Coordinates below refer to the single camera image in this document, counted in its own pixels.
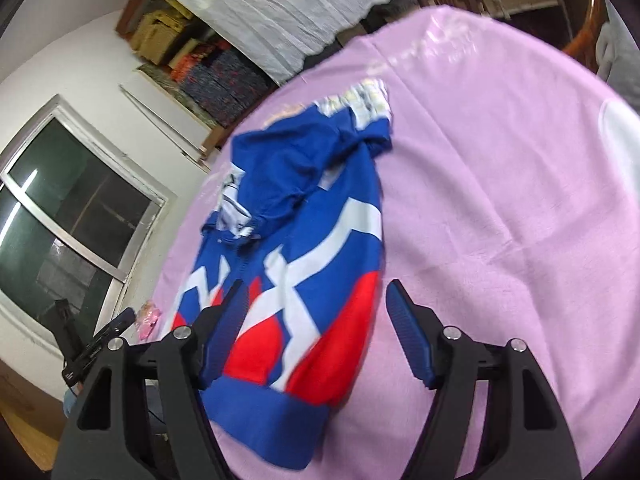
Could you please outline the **pink printed bed sheet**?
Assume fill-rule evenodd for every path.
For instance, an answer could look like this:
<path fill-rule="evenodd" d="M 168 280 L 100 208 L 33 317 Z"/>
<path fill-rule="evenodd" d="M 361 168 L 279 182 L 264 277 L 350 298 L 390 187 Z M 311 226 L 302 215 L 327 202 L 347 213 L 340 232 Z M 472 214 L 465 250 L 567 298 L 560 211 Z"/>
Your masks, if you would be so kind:
<path fill-rule="evenodd" d="M 441 6 L 352 40 L 243 129 L 367 77 L 393 114 L 376 161 L 384 280 L 476 340 L 524 340 L 582 476 L 637 478 L 637 114 L 559 50 Z"/>

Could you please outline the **pink plastic packet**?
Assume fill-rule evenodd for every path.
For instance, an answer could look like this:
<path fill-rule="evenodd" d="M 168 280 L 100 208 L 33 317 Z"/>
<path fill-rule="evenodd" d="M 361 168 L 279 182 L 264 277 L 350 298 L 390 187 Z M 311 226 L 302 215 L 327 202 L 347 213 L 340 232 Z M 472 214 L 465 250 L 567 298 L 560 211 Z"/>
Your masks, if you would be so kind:
<path fill-rule="evenodd" d="M 151 300 L 142 306 L 134 321 L 138 341 L 147 341 L 151 337 L 161 315 L 160 309 Z"/>

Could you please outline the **blue red white hooded jacket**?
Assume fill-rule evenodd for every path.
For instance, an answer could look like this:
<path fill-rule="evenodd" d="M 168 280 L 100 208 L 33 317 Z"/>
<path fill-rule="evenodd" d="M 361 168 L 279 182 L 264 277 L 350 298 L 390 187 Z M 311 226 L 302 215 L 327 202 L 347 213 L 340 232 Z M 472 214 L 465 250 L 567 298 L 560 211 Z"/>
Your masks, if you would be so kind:
<path fill-rule="evenodd" d="M 173 326 L 220 304 L 235 281 L 248 311 L 207 416 L 266 462 L 305 468 L 366 351 L 382 263 L 375 159 L 392 147 L 378 79 L 235 136 Z"/>

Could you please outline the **stack of patterned storage boxes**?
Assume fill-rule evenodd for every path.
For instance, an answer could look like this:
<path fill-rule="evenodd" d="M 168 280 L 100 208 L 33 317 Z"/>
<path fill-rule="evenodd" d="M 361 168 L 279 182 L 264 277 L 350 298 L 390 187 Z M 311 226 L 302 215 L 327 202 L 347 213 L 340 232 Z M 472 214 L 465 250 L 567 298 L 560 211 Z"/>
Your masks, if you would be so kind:
<path fill-rule="evenodd" d="M 224 128 L 234 124 L 274 87 L 257 65 L 220 38 L 201 42 L 181 55 L 170 76 Z"/>

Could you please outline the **yellow cardboard boxes on shelf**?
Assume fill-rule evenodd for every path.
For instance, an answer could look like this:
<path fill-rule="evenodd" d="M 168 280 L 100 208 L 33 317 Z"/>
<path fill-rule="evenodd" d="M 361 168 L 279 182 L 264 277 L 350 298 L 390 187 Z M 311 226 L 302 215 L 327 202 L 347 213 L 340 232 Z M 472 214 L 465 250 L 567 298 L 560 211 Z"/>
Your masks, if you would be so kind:
<path fill-rule="evenodd" d="M 193 23 L 193 18 L 193 13 L 178 0 L 160 0 L 152 11 L 142 16 L 129 45 L 139 58 L 160 65 Z"/>

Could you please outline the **grey white cloth pile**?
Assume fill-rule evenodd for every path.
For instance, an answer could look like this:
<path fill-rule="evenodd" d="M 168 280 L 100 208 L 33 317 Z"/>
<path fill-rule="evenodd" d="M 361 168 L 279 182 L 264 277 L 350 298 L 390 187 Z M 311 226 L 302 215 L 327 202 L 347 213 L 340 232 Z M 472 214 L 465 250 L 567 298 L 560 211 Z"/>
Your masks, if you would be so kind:
<path fill-rule="evenodd" d="M 597 75 L 631 107 L 639 107 L 639 48 L 610 0 L 596 44 Z"/>

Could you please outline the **wooden bed headboard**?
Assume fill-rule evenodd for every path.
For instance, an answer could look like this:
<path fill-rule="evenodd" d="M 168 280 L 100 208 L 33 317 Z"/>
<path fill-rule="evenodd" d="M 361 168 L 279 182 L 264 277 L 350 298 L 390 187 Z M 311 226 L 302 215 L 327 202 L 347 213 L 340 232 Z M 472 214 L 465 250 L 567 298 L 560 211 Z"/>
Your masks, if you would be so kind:
<path fill-rule="evenodd" d="M 580 26 L 572 40 L 562 49 L 563 53 L 593 73 L 598 69 L 596 44 L 605 21 L 605 0 L 588 0 L 582 26 Z"/>

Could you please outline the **window with metal frame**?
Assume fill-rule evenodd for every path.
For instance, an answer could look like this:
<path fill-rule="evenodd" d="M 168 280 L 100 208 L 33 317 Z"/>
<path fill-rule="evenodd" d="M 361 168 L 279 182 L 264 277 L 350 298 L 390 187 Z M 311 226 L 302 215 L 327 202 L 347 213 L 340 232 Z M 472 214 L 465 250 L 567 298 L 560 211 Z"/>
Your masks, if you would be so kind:
<path fill-rule="evenodd" d="M 62 96 L 1 153 L 1 291 L 36 322 L 66 300 L 89 340 L 115 309 L 166 198 Z"/>

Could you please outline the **white boards leaning on wall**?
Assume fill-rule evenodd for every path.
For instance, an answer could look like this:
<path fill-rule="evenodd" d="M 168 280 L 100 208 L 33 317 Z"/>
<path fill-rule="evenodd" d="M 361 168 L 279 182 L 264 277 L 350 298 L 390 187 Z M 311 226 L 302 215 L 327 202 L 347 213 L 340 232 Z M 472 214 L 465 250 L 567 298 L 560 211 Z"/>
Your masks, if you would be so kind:
<path fill-rule="evenodd" d="M 140 70 L 134 70 L 119 89 L 183 156 L 201 170 L 209 170 L 203 143 L 210 128 L 200 118 Z"/>

